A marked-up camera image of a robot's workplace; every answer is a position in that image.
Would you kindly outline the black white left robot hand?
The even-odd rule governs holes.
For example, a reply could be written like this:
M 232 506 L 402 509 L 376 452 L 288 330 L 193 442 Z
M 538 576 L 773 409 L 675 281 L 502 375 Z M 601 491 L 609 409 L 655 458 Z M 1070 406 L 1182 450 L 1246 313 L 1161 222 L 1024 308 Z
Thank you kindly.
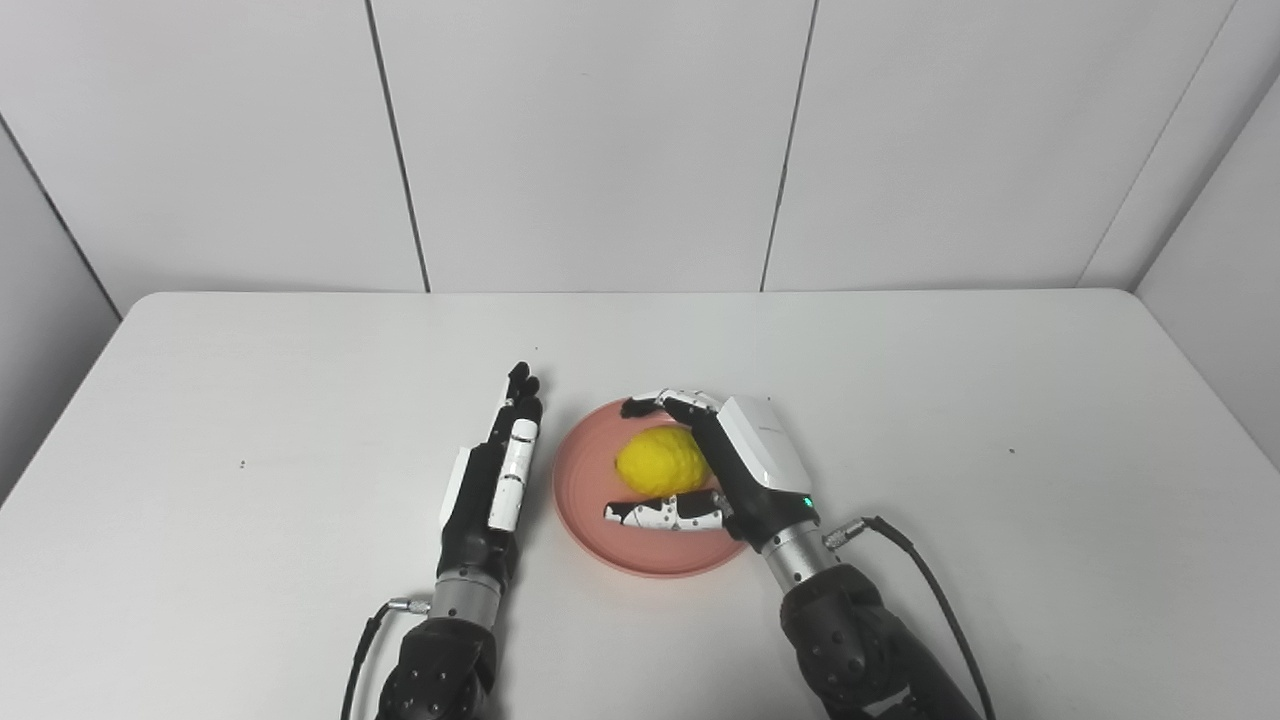
M 436 574 L 484 575 L 503 593 L 518 566 L 515 537 L 544 414 L 540 380 L 525 361 L 507 374 L 486 438 L 462 452 L 451 478 Z

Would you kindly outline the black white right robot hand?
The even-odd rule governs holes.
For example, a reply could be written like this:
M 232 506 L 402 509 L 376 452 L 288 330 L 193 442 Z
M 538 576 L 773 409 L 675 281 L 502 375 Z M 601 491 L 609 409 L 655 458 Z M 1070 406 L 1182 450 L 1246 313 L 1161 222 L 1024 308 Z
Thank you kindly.
M 663 411 L 690 430 L 718 486 L 604 506 L 603 518 L 646 530 L 723 529 L 768 559 L 817 527 L 812 479 L 765 400 L 663 389 L 623 401 L 625 419 Z

